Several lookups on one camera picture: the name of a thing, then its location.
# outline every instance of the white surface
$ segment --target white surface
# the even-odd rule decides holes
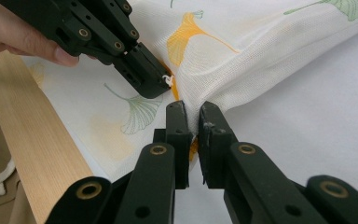
[[[325,174],[358,189],[358,35],[226,118],[297,183]],[[199,164],[190,188],[176,191],[175,223],[230,223],[223,191],[202,186]]]

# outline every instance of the green ginkgo leaf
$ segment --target green ginkgo leaf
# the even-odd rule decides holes
[[[130,114],[121,131],[125,134],[134,134],[145,129],[156,117],[158,107],[162,102],[162,95],[156,99],[146,99],[140,95],[130,99],[115,93],[106,83],[103,84],[116,97],[127,101],[130,106]]]
[[[335,6],[339,11],[344,13],[348,17],[348,21],[354,21],[358,19],[358,0],[322,0],[304,7],[295,8],[284,12],[284,15],[291,14],[299,11],[305,7],[310,7],[317,4],[328,3]]]

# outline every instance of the yellow ginkgo leaf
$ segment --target yellow ginkgo leaf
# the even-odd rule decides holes
[[[196,24],[196,22],[194,21],[194,18],[199,15],[202,15],[202,11],[198,11],[195,13],[187,12],[183,16],[183,20],[179,28],[170,36],[170,38],[167,41],[168,56],[170,58],[170,61],[177,66],[179,66],[182,60],[184,59],[185,50],[188,41],[194,35],[210,36],[211,38],[226,45],[231,50],[237,52],[235,49],[233,49],[225,42],[201,30],[199,26]]]

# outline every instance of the wooden table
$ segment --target wooden table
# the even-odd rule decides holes
[[[0,53],[0,125],[37,223],[92,172],[21,58]]]

